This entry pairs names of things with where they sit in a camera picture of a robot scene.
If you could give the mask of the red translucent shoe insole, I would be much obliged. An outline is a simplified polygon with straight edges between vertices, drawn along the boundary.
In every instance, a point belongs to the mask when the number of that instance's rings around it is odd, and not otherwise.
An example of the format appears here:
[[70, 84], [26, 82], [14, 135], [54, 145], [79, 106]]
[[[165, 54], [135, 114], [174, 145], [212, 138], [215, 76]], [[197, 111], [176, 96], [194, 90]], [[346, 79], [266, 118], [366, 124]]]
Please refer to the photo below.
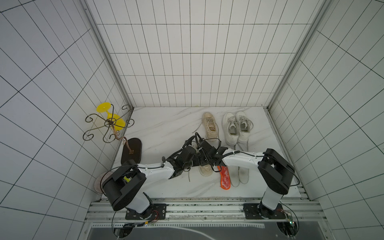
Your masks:
[[218, 170], [221, 176], [221, 188], [224, 190], [229, 190], [231, 188], [231, 179], [228, 168], [224, 166], [218, 166]]

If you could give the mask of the grey shoe insole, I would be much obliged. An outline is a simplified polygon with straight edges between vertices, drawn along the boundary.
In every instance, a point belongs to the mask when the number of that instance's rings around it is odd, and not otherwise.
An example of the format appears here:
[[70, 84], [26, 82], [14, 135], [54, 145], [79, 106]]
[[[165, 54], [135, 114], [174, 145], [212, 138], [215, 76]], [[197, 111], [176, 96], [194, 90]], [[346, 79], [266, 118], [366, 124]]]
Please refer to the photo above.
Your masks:
[[239, 167], [228, 167], [231, 185], [236, 188], [240, 185]]
[[[243, 152], [247, 152], [249, 150], [249, 142], [246, 142], [245, 144], [238, 143], [238, 146]], [[245, 185], [249, 182], [249, 169], [239, 167], [238, 174], [240, 183]]]

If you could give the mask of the beige sneaker red label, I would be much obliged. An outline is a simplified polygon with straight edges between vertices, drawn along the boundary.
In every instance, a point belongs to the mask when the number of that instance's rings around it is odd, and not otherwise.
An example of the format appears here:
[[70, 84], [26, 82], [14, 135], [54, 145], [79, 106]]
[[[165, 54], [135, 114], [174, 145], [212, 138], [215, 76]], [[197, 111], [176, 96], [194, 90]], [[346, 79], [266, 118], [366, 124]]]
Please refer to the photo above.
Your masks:
[[217, 125], [215, 117], [211, 113], [203, 113], [202, 121], [198, 128], [193, 131], [193, 133], [197, 132], [201, 125], [203, 125], [204, 127], [206, 133], [206, 140], [208, 140], [209, 142], [214, 142], [219, 139], [219, 127]]
[[199, 172], [202, 176], [208, 177], [213, 173], [213, 170], [210, 165], [199, 166]]

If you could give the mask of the white leather sneaker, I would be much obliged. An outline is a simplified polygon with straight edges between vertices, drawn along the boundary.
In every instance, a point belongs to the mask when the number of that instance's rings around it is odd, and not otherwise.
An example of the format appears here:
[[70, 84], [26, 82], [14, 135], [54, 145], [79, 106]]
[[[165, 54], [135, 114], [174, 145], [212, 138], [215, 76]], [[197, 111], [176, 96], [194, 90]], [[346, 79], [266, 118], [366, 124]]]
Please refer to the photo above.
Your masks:
[[254, 127], [253, 122], [247, 117], [245, 112], [239, 111], [236, 113], [236, 120], [239, 125], [239, 138], [240, 144], [246, 144], [249, 141], [251, 130]]
[[239, 138], [239, 126], [235, 115], [226, 113], [223, 117], [222, 125], [227, 145], [235, 146]]

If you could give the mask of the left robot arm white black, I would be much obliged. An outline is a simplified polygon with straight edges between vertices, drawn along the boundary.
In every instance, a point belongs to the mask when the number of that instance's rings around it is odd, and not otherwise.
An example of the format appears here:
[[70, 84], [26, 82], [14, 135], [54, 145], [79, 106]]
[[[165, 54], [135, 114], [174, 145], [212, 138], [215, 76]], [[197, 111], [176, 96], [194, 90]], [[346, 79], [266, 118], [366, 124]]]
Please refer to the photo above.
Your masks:
[[192, 146], [163, 158], [159, 164], [142, 165], [128, 160], [101, 183], [101, 189], [114, 211], [128, 208], [142, 214], [152, 205], [144, 193], [145, 183], [176, 178], [198, 162], [197, 151]]

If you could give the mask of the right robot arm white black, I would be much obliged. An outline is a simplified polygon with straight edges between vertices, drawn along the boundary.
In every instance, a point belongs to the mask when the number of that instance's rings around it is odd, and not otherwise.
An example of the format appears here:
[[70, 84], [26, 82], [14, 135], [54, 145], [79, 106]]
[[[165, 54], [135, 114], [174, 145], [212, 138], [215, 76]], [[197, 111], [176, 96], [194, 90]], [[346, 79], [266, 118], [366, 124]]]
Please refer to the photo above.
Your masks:
[[275, 211], [284, 195], [287, 195], [295, 175], [294, 167], [273, 149], [261, 154], [232, 150], [227, 147], [215, 148], [207, 141], [197, 142], [201, 153], [201, 164], [212, 167], [240, 167], [258, 171], [267, 189], [259, 204], [260, 210]]

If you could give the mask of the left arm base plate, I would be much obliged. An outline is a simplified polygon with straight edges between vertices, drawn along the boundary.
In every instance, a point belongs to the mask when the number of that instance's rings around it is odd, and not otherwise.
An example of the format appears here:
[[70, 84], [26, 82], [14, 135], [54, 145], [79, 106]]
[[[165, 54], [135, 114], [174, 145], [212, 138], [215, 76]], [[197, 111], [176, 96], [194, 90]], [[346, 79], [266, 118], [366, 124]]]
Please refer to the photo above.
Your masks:
[[151, 204], [142, 213], [128, 209], [125, 219], [133, 221], [154, 221], [164, 220], [167, 213], [167, 204]]

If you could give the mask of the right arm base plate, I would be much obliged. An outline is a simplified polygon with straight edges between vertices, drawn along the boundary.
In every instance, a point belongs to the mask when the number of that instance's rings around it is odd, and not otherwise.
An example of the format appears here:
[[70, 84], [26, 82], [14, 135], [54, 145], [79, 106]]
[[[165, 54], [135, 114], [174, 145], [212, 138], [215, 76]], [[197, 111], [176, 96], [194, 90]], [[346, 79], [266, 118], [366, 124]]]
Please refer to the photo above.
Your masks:
[[278, 203], [275, 210], [270, 210], [263, 204], [243, 204], [245, 218], [247, 220], [285, 220], [287, 217], [282, 212], [282, 204]]

